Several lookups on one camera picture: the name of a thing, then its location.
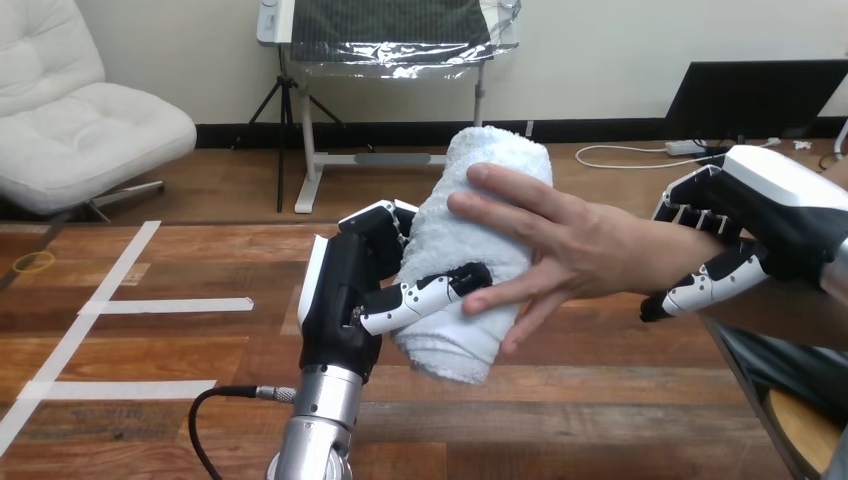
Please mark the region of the person's hand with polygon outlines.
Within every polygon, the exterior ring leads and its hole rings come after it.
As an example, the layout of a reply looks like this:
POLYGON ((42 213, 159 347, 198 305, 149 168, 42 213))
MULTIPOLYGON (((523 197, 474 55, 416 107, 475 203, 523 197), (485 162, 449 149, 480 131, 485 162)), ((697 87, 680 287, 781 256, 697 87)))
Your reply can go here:
POLYGON ((464 301, 468 315, 527 306, 501 343, 505 353, 514 352, 569 300, 665 291, 723 249, 704 232, 587 202, 494 164, 472 165, 467 178, 473 191, 451 194, 449 210, 520 241, 536 255, 522 275, 464 301))

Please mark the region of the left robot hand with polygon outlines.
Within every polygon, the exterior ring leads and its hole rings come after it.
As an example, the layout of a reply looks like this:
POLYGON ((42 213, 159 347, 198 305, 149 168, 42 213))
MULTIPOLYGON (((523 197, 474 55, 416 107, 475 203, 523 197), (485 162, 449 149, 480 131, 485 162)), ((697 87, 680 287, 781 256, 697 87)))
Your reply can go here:
POLYGON ((401 200, 381 200, 339 221, 334 237, 316 236, 298 306, 300 367, 341 367, 368 381, 383 334, 491 286, 488 268, 472 262, 381 287, 400 269, 417 212, 401 200))

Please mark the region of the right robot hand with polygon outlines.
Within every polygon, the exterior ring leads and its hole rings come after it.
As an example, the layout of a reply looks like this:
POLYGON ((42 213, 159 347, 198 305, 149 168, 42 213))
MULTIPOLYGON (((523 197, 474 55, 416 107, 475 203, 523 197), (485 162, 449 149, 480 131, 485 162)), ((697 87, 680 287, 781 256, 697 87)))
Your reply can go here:
POLYGON ((768 278, 802 280, 847 301, 847 193, 778 152, 730 148, 671 183, 653 218, 708 232, 726 248, 644 300, 644 322, 701 310, 768 278))

